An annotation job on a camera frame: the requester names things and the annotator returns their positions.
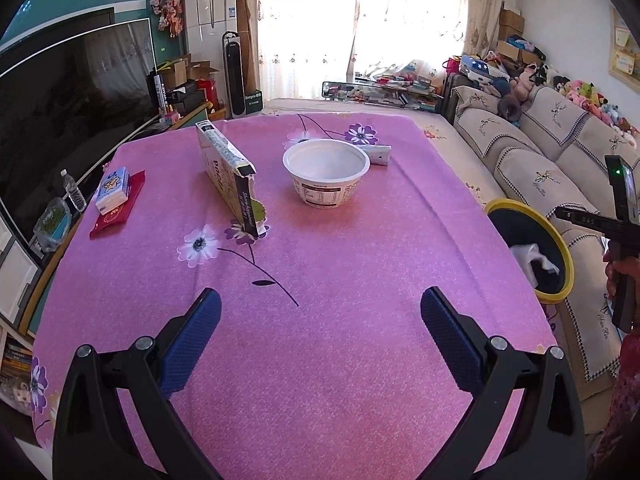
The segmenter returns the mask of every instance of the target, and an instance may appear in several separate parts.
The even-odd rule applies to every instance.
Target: white bowl
[[[282,163],[299,197],[318,209],[346,202],[370,165],[361,149],[334,139],[299,142],[284,153]]]

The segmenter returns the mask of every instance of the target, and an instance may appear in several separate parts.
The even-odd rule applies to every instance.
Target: hand
[[[607,294],[610,300],[616,295],[616,280],[619,274],[626,274],[636,280],[636,304],[640,306],[640,260],[629,256],[620,262],[612,262],[609,251],[604,253],[602,261],[607,264],[604,273],[607,275]],[[634,325],[640,326],[640,308],[636,310]]]

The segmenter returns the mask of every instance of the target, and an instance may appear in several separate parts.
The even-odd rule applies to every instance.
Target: blue gripper pad
[[[460,324],[458,313],[436,286],[424,291],[420,312],[456,384],[475,397],[484,387],[482,356]]]
[[[165,399],[182,390],[220,322],[222,300],[210,290],[195,306],[160,363],[158,386]]]

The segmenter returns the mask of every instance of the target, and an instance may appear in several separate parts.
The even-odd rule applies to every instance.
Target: tower fan
[[[246,115],[244,106],[244,81],[240,59],[240,35],[228,30],[222,35],[222,50],[225,58],[226,92],[229,97],[231,116]]]

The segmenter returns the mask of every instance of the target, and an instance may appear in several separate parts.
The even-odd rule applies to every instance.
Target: trash bin
[[[536,296],[540,303],[555,304],[564,300],[574,287],[574,261],[555,227],[540,213],[515,200],[497,198],[484,212],[507,246],[538,244],[540,252],[560,273],[546,272],[540,262],[532,262],[538,280]]]

